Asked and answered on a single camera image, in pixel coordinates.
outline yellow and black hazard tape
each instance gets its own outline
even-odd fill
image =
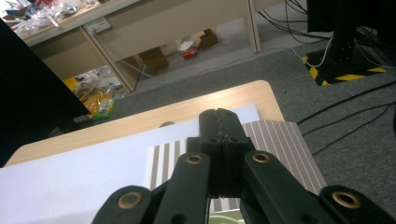
[[[306,62],[308,61],[308,57],[304,56],[302,58],[302,61],[305,65],[305,67],[308,69],[309,74],[311,74],[311,77],[317,82],[319,86],[326,86],[326,85],[332,85],[340,82],[345,82],[345,81],[352,81],[352,80],[357,80],[360,78],[364,77],[369,77],[378,73],[385,73],[387,72],[384,68],[378,67],[378,66],[373,66],[372,68],[369,68],[367,70],[359,71],[356,74],[345,74],[341,75],[339,77],[333,77],[333,78],[324,78],[320,75],[320,69],[316,67],[312,67]]]

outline floor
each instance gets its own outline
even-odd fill
[[[265,10],[273,18],[284,21],[286,19],[285,5],[281,4],[270,7]],[[195,58],[185,60],[180,54],[168,57],[169,66],[163,70],[149,74],[147,69],[143,69],[147,75],[141,75],[135,91],[131,94],[138,94],[159,87],[166,83],[173,82],[182,78],[199,76],[200,74],[212,69],[219,69],[223,66],[233,63],[240,63],[244,60],[250,60],[253,57],[271,54],[284,48],[294,48],[302,43],[297,42],[286,32],[275,28],[271,23],[265,20],[259,13],[256,13],[259,28],[259,38],[261,41],[262,51],[253,54],[248,40],[245,37],[243,21],[238,19],[221,24],[217,27],[217,36],[219,43],[208,49],[201,49]],[[304,21],[306,16],[290,9],[288,10],[289,21]],[[306,32],[306,22],[291,22],[290,28],[301,32]],[[331,36],[331,34],[316,34],[321,36]],[[296,36],[303,42],[313,42],[316,39]],[[190,39],[190,36],[184,37],[183,40]]]

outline green object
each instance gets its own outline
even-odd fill
[[[241,224],[241,223],[230,217],[210,216],[209,224]]]
[[[110,118],[111,114],[113,113],[115,101],[113,99],[103,99],[100,102],[99,112],[93,116],[92,119],[94,120],[102,120]]]

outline striped calibration pattern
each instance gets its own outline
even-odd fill
[[[243,128],[256,149],[274,154],[307,190],[318,195],[326,186],[296,123],[258,120],[243,124]],[[186,143],[181,140],[149,149],[152,162],[146,182],[151,190],[171,177],[177,158],[186,152]],[[239,199],[215,199],[210,205],[211,214],[235,209],[239,209]]]

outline white paper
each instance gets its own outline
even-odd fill
[[[256,107],[233,110],[241,123]],[[0,169],[0,223],[91,223],[115,190],[143,186],[148,148],[199,134],[198,119]]]

